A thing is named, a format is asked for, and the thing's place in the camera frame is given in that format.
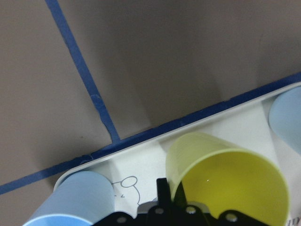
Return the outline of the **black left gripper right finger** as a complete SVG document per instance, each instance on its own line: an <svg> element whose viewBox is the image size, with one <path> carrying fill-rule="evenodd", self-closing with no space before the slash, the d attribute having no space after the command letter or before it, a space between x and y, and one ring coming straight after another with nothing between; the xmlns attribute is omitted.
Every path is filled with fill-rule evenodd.
<svg viewBox="0 0 301 226"><path fill-rule="evenodd" d="M187 205L185 191L182 185L182 182L179 183L176 193L174 196L174 204L175 205Z"/></svg>

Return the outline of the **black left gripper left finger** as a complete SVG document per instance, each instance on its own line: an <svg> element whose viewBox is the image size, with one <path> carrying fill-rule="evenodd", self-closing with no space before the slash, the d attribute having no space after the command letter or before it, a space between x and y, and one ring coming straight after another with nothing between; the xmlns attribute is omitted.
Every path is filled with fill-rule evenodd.
<svg viewBox="0 0 301 226"><path fill-rule="evenodd" d="M157 183L157 198L158 206L160 207L172 207L170 187L166 178L158 178Z"/></svg>

